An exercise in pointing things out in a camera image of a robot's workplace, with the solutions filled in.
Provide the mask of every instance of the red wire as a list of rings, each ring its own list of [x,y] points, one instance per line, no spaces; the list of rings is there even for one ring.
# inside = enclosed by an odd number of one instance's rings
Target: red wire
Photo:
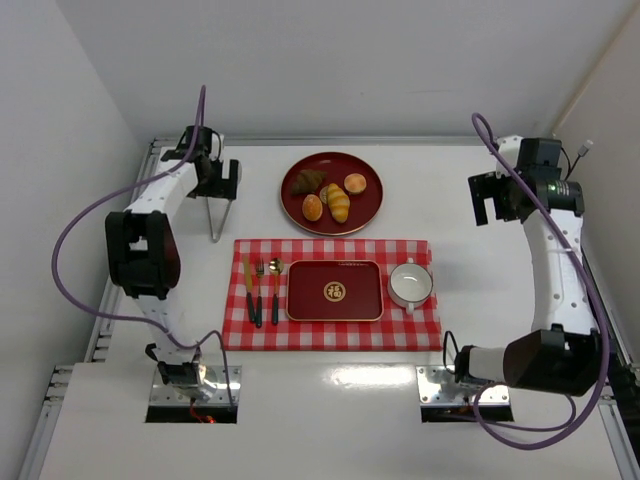
[[[193,418],[198,420],[198,422],[200,422],[200,423],[205,423],[205,420],[203,420],[203,418],[206,419],[206,423],[216,423],[215,419],[213,417],[211,417],[210,415],[207,415],[206,417],[201,417],[200,415],[198,415],[196,413],[196,409],[194,408],[194,402],[191,402],[191,407],[189,408],[189,413],[191,414],[191,416]]]

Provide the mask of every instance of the croissant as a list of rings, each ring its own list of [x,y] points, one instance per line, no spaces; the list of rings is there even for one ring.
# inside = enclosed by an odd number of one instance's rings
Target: croissant
[[[313,193],[326,177],[327,172],[321,170],[300,170],[296,181],[291,186],[291,194]]]
[[[327,204],[331,210],[331,216],[338,223],[344,223],[349,216],[349,197],[335,183],[331,183],[327,188]]]

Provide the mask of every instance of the red tray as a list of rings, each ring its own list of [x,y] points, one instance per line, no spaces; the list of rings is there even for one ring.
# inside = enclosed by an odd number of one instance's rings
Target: red tray
[[[291,186],[296,181],[300,170],[307,168],[327,172],[327,178],[316,190],[316,195],[322,187],[330,183],[335,183],[344,189],[344,179],[350,173],[364,175],[367,180],[367,188],[359,195],[349,195],[351,206],[349,207],[349,217],[345,223],[336,222],[331,217],[329,207],[326,205],[324,205],[320,220],[310,222],[304,218],[302,202],[306,195],[291,195]],[[280,199],[289,218],[299,227],[319,235],[347,235],[363,228],[378,213],[382,204],[382,182],[376,171],[358,157],[339,152],[316,153],[303,158],[289,169],[282,180]]]
[[[375,322],[384,311],[375,262],[298,261],[289,267],[287,316],[299,322]]]

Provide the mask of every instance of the spoon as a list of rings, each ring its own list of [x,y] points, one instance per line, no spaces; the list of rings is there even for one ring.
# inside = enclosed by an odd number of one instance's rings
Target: spoon
[[[280,288],[279,279],[282,270],[284,270],[284,264],[279,258],[274,258],[269,262],[269,271],[276,277],[276,289],[273,294],[273,303],[271,305],[271,323],[273,325],[278,324],[278,289]]]

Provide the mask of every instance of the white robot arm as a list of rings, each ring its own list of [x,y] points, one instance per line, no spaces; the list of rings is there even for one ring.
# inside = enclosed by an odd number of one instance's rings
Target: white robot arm
[[[160,159],[155,174],[182,161],[193,135],[194,127],[188,127],[176,149]],[[240,163],[230,160],[228,177],[223,177],[222,135],[200,127],[195,145],[180,168],[151,183],[124,212],[110,213],[105,228],[113,283],[134,299],[145,318],[166,329],[151,328],[155,343],[147,347],[147,354],[158,362],[165,383],[197,391],[201,380],[198,352],[184,348],[194,345],[195,339],[174,289],[180,278],[180,257],[171,221],[187,197],[224,198],[230,205],[241,173]],[[210,158],[212,151],[218,152],[215,160]]]
[[[548,207],[581,258],[582,191],[579,184],[560,180],[560,149],[555,140],[509,137],[500,142],[500,153]],[[597,378],[601,338],[575,268],[542,214],[504,169],[471,177],[469,186],[478,225],[487,223],[486,198],[493,198],[496,218],[522,222],[531,249],[535,312],[532,333],[506,347],[463,347],[455,361],[456,381],[583,395]]]

